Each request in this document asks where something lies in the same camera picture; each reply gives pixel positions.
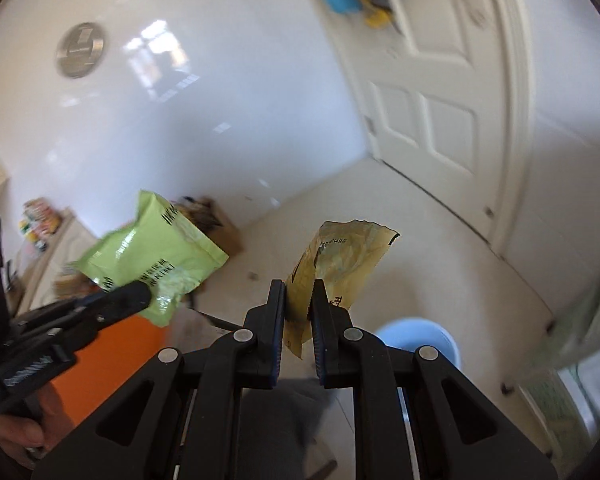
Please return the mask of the person's left hand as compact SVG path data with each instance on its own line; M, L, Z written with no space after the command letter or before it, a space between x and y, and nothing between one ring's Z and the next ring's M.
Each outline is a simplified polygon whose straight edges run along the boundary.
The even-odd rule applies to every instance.
M0 415L0 448L20 466L33 470L36 460L29 448L50 452L74 429L66 413L64 402L53 384L47 384L36 393L42 413L42 422L32 419Z

